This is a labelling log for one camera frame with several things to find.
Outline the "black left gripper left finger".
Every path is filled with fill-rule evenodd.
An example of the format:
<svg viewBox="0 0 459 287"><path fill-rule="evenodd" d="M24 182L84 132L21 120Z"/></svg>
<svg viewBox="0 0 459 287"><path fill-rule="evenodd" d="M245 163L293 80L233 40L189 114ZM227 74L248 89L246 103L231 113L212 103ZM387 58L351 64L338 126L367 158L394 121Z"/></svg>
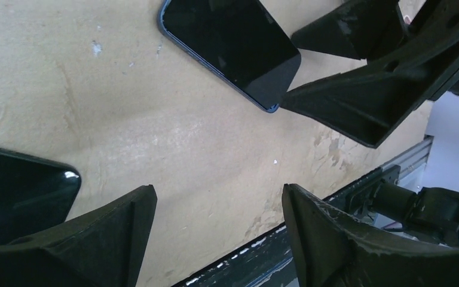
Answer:
<svg viewBox="0 0 459 287"><path fill-rule="evenodd" d="M152 185L0 245L0 286L135 286L157 206Z"/></svg>

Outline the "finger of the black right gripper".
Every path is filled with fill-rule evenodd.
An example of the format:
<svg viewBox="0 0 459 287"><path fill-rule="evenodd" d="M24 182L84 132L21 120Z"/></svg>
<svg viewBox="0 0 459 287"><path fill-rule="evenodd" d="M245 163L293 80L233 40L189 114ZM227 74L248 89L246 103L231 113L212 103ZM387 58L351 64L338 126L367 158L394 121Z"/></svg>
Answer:
<svg viewBox="0 0 459 287"><path fill-rule="evenodd" d="M291 36L297 48L357 60L377 60L405 39L395 0L347 1Z"/></svg>
<svg viewBox="0 0 459 287"><path fill-rule="evenodd" d="M459 0L426 1L405 29L391 53L299 86L281 107L377 148L425 101L459 96Z"/></svg>

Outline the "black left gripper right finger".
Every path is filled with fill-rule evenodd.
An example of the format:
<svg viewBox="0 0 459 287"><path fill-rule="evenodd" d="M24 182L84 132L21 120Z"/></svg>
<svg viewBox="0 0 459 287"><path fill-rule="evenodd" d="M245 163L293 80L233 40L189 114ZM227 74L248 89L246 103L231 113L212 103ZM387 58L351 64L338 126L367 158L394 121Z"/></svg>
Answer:
<svg viewBox="0 0 459 287"><path fill-rule="evenodd" d="M459 249L375 228L297 184L282 206L301 286L459 286Z"/></svg>

